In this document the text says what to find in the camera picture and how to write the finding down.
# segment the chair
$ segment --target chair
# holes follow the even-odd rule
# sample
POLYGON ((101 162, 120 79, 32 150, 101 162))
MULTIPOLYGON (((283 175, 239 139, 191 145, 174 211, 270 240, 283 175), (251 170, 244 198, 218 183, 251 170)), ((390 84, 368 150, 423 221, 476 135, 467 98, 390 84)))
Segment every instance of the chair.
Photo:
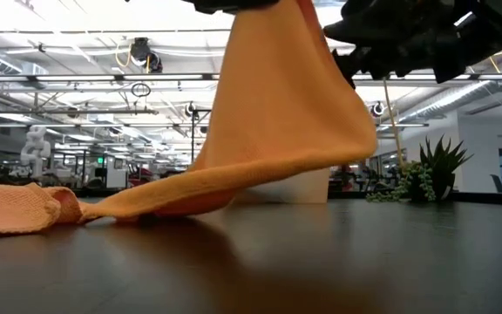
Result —
POLYGON ((493 183, 495 183, 495 188, 497 189, 497 193, 502 193, 502 182, 501 179, 496 174, 490 174, 493 178, 493 183))

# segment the desk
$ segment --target desk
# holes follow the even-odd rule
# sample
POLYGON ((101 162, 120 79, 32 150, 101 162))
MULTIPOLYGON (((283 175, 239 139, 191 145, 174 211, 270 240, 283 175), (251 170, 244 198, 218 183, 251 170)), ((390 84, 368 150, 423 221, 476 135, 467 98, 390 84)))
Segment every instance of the desk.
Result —
POLYGON ((363 200, 0 238, 0 313, 502 313, 502 206, 363 200))

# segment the ceiling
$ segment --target ceiling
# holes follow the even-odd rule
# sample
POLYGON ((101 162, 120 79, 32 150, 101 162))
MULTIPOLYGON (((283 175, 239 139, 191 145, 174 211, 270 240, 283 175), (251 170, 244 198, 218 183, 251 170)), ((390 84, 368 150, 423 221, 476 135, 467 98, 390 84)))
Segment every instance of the ceiling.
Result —
MULTIPOLYGON (((342 3, 315 1, 320 23, 325 25, 340 20, 342 3)), ((129 3, 123 0, 0 0, 0 54, 17 62, 40 65, 53 75, 142 73, 144 69, 133 62, 128 66, 122 64, 129 59, 126 49, 132 40, 146 37, 162 59, 164 73, 218 73, 233 21, 234 17, 228 14, 200 14, 192 4, 180 0, 132 0, 129 3)), ((350 44, 328 42, 341 54, 353 49, 350 44)), ((473 69, 480 72, 489 66, 485 61, 474 65, 473 69)), ((133 109, 137 101, 139 109, 147 107, 157 113, 116 113, 106 117, 108 123, 187 123, 190 120, 185 115, 185 108, 189 103, 193 102, 201 109, 212 108, 215 81, 169 81, 149 85, 153 92, 141 99, 132 95, 128 88, 121 94, 110 92, 122 87, 117 84, 108 84, 108 92, 43 92, 37 97, 38 104, 45 103, 44 109, 48 110, 74 106, 83 110, 133 109)), ((0 85, 3 93, 11 87, 0 85)), ((385 101, 381 85, 358 86, 356 91, 366 103, 385 101)), ((391 102, 424 92, 429 93, 429 88, 389 87, 391 102)), ((26 106, 33 106, 35 101, 32 92, 8 92, 8 95, 26 106)), ((14 118, 8 119, 11 123, 23 119, 22 115, 7 117, 14 118)), ((49 118, 54 123, 95 122, 94 117, 87 116, 44 117, 46 122, 49 118)), ((31 119, 44 120, 42 117, 31 119)), ((207 122, 208 118, 201 121, 203 124, 207 122)), ((190 139, 182 135, 188 132, 186 127, 182 127, 181 132, 164 127, 123 129, 125 133, 133 134, 133 138, 138 138, 135 135, 139 134, 154 143, 166 143, 168 147, 160 147, 161 150, 175 148, 181 152, 190 147, 190 139)), ((61 134, 72 131, 78 133, 78 130, 58 130, 61 134)), ((91 133, 95 138, 118 140, 106 130, 89 128, 81 131, 86 136, 91 133)), ((198 135, 198 142, 206 137, 204 133, 198 135)), ((177 156, 187 159, 182 153, 177 156)))

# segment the towel fold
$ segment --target towel fold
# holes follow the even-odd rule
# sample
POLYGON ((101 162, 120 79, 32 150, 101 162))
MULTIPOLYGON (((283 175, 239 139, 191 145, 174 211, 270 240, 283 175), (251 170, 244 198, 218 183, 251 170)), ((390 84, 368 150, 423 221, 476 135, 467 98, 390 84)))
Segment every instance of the towel fold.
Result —
POLYGON ((99 216, 197 215, 244 188, 361 160, 372 119, 337 69, 311 0, 239 13, 228 40, 207 141, 184 174, 84 204, 66 188, 0 186, 0 232, 99 216))

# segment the orange cloth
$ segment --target orange cloth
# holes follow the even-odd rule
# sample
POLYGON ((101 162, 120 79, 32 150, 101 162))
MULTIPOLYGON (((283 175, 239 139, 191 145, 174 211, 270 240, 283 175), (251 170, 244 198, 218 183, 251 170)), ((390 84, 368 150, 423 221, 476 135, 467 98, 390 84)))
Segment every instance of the orange cloth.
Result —
POLYGON ((64 188, 0 186, 0 232, 81 216, 202 214, 244 188, 365 158, 376 144, 372 119, 337 69, 311 0, 281 0, 235 18, 207 141, 188 172, 94 205, 64 188))

